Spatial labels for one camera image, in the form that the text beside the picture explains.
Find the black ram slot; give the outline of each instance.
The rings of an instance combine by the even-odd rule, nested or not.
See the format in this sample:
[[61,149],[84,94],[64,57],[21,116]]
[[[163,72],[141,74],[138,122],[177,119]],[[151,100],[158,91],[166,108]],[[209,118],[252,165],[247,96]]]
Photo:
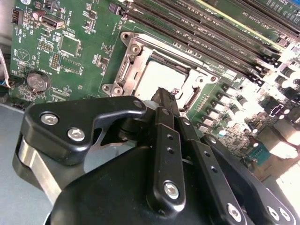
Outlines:
[[200,45],[196,45],[195,43],[190,42],[188,39],[183,38],[182,36],[179,36],[178,34],[162,27],[161,25],[150,21],[148,18],[142,16],[139,13],[129,11],[127,13],[127,18],[129,20],[143,24],[145,27],[148,27],[148,28],[156,31],[157,33],[160,33],[160,34],[172,39],[176,43],[181,44],[182,46],[186,47],[187,49],[189,49],[199,55],[213,59],[215,62],[217,62],[221,66],[230,68],[235,73],[239,73],[239,74],[243,75],[244,77],[248,77],[249,74],[252,75],[249,72],[249,70],[246,70],[245,68],[241,68],[238,65],[235,65],[230,61],[227,61],[228,59],[225,59],[224,57],[221,57],[221,56],[215,54],[214,52],[212,52],[204,47],[201,47]]
[[247,12],[249,12],[252,16],[257,17],[264,23],[268,24],[269,26],[275,28],[279,32],[287,35],[288,37],[294,39],[295,41],[300,41],[298,38],[299,33],[295,32],[294,30],[291,30],[290,28],[282,25],[281,23],[277,22],[276,20],[273,20],[271,17],[267,16],[263,12],[257,10],[253,6],[249,5],[248,3],[244,2],[243,0],[228,0],[232,4],[239,6],[243,9],[245,9]]
[[[133,7],[137,8],[140,11],[145,11],[147,14],[152,16],[158,16],[160,18],[163,18],[164,20],[167,20],[170,23],[176,24],[177,26],[180,26],[182,29],[189,32],[191,35],[195,34],[199,38],[203,38],[204,40],[212,43],[213,45],[216,45],[220,48],[222,48],[224,51],[229,52],[230,54],[235,55],[240,60],[248,62],[245,57],[251,57],[253,59],[261,59],[263,60],[263,56],[261,54],[254,53],[253,51],[248,50],[247,48],[244,48],[243,46],[238,45],[236,42],[233,42],[232,40],[220,36],[217,32],[213,31],[210,28],[202,26],[200,23],[196,23],[195,21],[189,19],[187,16],[184,16],[182,14],[178,14],[177,12],[172,12],[174,14],[177,14],[180,16],[179,18],[176,17],[170,17],[169,14],[163,13],[161,11],[156,10],[153,6],[146,4],[143,0],[135,0]],[[200,32],[200,30],[205,30],[206,32],[210,33],[211,35],[207,36],[206,34]],[[223,45],[222,43],[227,42],[229,43],[234,50],[232,50],[230,47]]]
[[300,27],[293,22],[289,21],[286,19],[284,16],[278,14],[276,11],[273,9],[268,8],[264,4],[260,3],[257,0],[244,0],[247,2],[249,5],[255,7],[262,13],[265,13],[269,17],[273,18],[274,20],[278,21],[279,23],[283,24],[286,27],[289,27],[290,29],[294,30],[295,32],[300,32]]
[[[208,19],[215,21],[216,23],[219,23],[222,27],[224,27],[225,29],[228,30],[228,32],[226,31],[222,31],[221,29],[218,29],[218,26],[216,26],[215,24],[211,24],[211,22],[207,21],[206,19],[204,19],[203,17],[201,17],[200,15],[197,14],[191,14],[190,11],[186,10],[184,7],[182,7],[179,4],[176,4],[175,2],[172,2],[170,0],[151,0],[152,2],[168,9],[170,12],[174,12],[177,13],[181,16],[185,16],[188,15],[189,19],[194,20],[194,23],[196,24],[201,24],[203,25],[205,28],[213,30],[214,32],[218,33],[219,36],[227,36],[229,39],[231,39],[232,41],[238,43],[239,45],[243,46],[244,48],[248,49],[249,51],[252,51],[255,54],[261,54],[261,52],[257,49],[255,49],[252,45],[257,45],[259,46],[262,50],[265,51],[271,51],[272,53],[279,53],[277,50],[271,48],[270,46],[264,45],[262,42],[260,42],[259,40],[255,39],[254,37],[242,32],[241,30],[239,30],[238,28],[232,26],[230,23],[218,18],[215,15],[212,15],[211,13],[206,12],[205,10],[198,8],[198,7],[193,7],[195,10],[201,12],[201,14],[203,14],[204,16],[206,16]],[[232,30],[235,31],[236,33],[239,34],[239,36],[246,40],[246,42],[248,44],[246,44],[243,41],[238,40],[235,36],[232,35]]]
[[164,13],[161,13],[155,9],[152,9],[151,11],[146,10],[144,7],[143,8],[138,8],[138,10],[144,11],[144,13],[147,13],[153,17],[158,18],[160,21],[162,21],[163,23],[168,24],[171,27],[174,27],[176,29],[176,31],[180,31],[183,36],[187,37],[188,35],[188,39],[190,41],[193,41],[197,44],[201,43],[202,45],[207,46],[207,48],[209,48],[211,51],[215,51],[216,53],[219,53],[223,56],[225,56],[227,59],[232,59],[232,63],[238,63],[239,66],[245,65],[248,68],[254,68],[257,63],[253,63],[252,61],[250,62],[250,60],[248,58],[246,58],[245,56],[240,56],[240,55],[236,55],[236,52],[233,52],[233,50],[231,50],[230,48],[222,45],[221,43],[217,43],[215,40],[213,40],[212,38],[208,38],[207,36],[205,36],[204,34],[193,30],[192,28],[188,27],[187,25],[184,25],[183,23],[178,23],[176,22],[175,19],[170,19],[170,17],[168,15],[164,15]]

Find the wire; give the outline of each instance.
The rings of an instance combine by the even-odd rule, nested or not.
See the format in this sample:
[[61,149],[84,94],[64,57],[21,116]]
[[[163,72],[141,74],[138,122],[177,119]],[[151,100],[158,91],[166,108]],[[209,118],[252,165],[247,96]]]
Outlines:
[[4,55],[3,55],[3,52],[2,52],[2,50],[1,50],[1,48],[0,48],[0,62],[1,62],[1,64],[2,64],[2,66],[3,66],[4,77],[5,77],[5,83],[6,83],[6,85],[7,85],[9,88],[11,88],[10,85],[9,85],[8,68],[7,68],[7,66],[6,66],[5,58],[4,58]]

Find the ram slot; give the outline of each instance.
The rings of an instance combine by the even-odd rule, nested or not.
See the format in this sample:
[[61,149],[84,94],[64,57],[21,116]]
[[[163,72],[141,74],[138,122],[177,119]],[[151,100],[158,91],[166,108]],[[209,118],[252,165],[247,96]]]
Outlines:
[[186,30],[190,33],[190,35],[195,34],[197,37],[202,38],[203,40],[209,42],[210,44],[213,44],[218,48],[221,48],[223,51],[234,55],[235,57],[246,63],[256,64],[257,59],[263,60],[262,55],[253,53],[252,51],[249,51],[248,49],[237,45],[236,42],[233,42],[226,37],[220,36],[215,31],[201,26],[199,23],[190,20],[186,16],[180,15],[180,19],[175,16],[170,17],[171,15],[156,10],[153,6],[146,4],[142,0],[135,0],[132,7],[136,8],[139,11],[146,12],[153,17],[157,16],[159,18],[162,18],[165,22],[172,23],[177,27]]
[[[205,10],[199,7],[195,8],[191,6],[192,8],[195,8],[197,11],[199,11],[202,15],[204,15],[207,19],[214,21],[214,23],[208,21],[207,19],[203,18],[198,14],[191,13],[191,11],[187,10],[186,8],[182,7],[181,5],[173,1],[170,0],[150,0],[150,1],[169,10],[172,13],[178,14],[182,17],[188,17],[190,20],[193,20],[195,24],[201,24],[206,29],[209,29],[219,34],[219,36],[227,37],[228,39],[231,39],[232,41],[239,44],[240,46],[243,46],[244,48],[248,49],[252,53],[255,53],[257,55],[262,55],[262,52],[279,53],[277,50],[271,48],[268,45],[263,44],[261,41],[239,30],[238,28],[234,27],[232,24],[218,18],[215,15],[212,15],[209,12],[206,12]],[[233,33],[238,34],[241,40],[239,40],[236,36],[234,36]]]
[[234,64],[230,58],[227,58],[226,56],[220,56],[219,54],[201,46],[197,45],[193,42],[191,42],[186,37],[182,37],[178,35],[177,33],[174,33],[173,31],[170,31],[163,26],[159,25],[158,23],[150,21],[148,18],[142,16],[140,13],[129,11],[126,15],[128,20],[132,20],[134,22],[140,23],[144,25],[145,27],[148,27],[149,29],[152,29],[156,31],[159,34],[162,34],[170,39],[172,39],[174,42],[182,45],[183,47],[202,55],[208,59],[212,59],[215,62],[217,62],[219,65],[224,66],[226,68],[230,68],[233,72],[241,74],[244,77],[248,77],[249,75],[252,75],[250,72],[250,69],[240,67],[236,64]]
[[[253,6],[249,5],[248,3],[244,2],[243,0],[227,0],[228,2],[246,10],[248,13],[250,13],[252,16],[260,19],[265,24],[268,24],[269,26],[273,27],[277,31],[279,31],[282,34],[285,34],[286,36],[294,39],[295,41],[300,41],[298,38],[299,33],[295,32],[294,30],[291,30],[290,28],[282,25],[280,22],[277,22],[276,20],[272,19],[271,17],[267,16],[263,12],[257,10]],[[186,4],[193,4],[192,1],[182,1]]]
[[272,19],[278,21],[279,23],[283,24],[286,27],[289,27],[289,29],[293,30],[294,32],[300,32],[300,27],[296,24],[292,23],[288,19],[286,19],[284,16],[278,14],[276,11],[268,8],[264,4],[260,3],[257,0],[244,0],[249,5],[255,7],[257,10],[261,11],[262,13],[268,15]]

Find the green circuit board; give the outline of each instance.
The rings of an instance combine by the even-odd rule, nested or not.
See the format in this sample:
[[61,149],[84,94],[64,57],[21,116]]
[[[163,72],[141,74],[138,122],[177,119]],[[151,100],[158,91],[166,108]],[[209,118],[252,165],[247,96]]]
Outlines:
[[[234,42],[227,41],[228,39],[206,29],[198,29],[199,36],[194,39],[187,38],[185,29],[170,25],[167,19],[155,15],[155,10],[147,11],[142,8],[140,13],[144,21],[141,22],[126,19],[108,10],[112,3],[118,4],[124,11],[129,9],[128,5],[121,4],[117,0],[74,0],[72,4],[69,0],[60,0],[54,1],[54,5],[46,8],[45,2],[53,1],[32,0],[29,5],[24,5],[16,0],[14,9],[22,14],[22,21],[14,23],[10,69],[12,77],[24,78],[24,80],[28,78],[30,72],[40,71],[50,78],[51,87],[37,94],[25,81],[22,85],[10,89],[12,99],[38,104],[107,97],[101,87],[103,84],[114,82],[127,49],[120,39],[121,33],[125,31],[144,33],[185,53],[191,53],[193,57],[209,65],[210,71],[218,77],[216,84],[205,86],[195,104],[187,112],[187,116],[196,127],[202,116],[206,114],[210,102],[215,99],[218,92],[222,91],[221,87],[224,84],[242,89],[242,84],[246,80],[244,73],[254,71],[249,65],[253,65],[256,58],[251,52],[246,52],[247,46],[254,49],[257,54],[268,54],[267,47],[278,52],[285,50],[285,46],[278,43],[282,32],[250,18],[244,9],[232,4],[231,0],[212,1],[213,4],[201,0],[145,0],[143,4],[160,11],[161,15],[167,14],[171,20],[179,20],[181,23],[184,22],[185,26],[195,27],[194,24],[185,21],[184,16],[172,13],[163,5],[168,2],[177,4],[181,7],[181,12],[189,12],[191,18],[203,20],[202,22],[211,30],[221,31],[230,35],[233,40],[244,42],[246,48],[238,48]],[[273,4],[266,0],[260,2],[270,6],[270,9],[277,9],[272,8]],[[295,13],[294,8],[285,8],[285,11]],[[57,29],[49,29],[49,25],[42,24],[40,19],[34,18],[36,12],[47,13],[47,19],[54,18],[57,22],[55,26],[60,26],[60,23],[63,25]],[[287,18],[287,13],[281,11],[279,13]],[[176,33],[179,41],[165,35],[162,30],[153,29],[147,21],[152,21],[157,26]],[[291,21],[298,24],[296,18]],[[188,44],[179,45],[181,41]],[[219,47],[207,45],[207,41],[222,43],[221,50]],[[190,51],[191,42],[200,45],[201,50]],[[240,142],[239,150],[249,144],[242,132],[232,133],[229,138],[234,140],[236,137],[245,140]]]

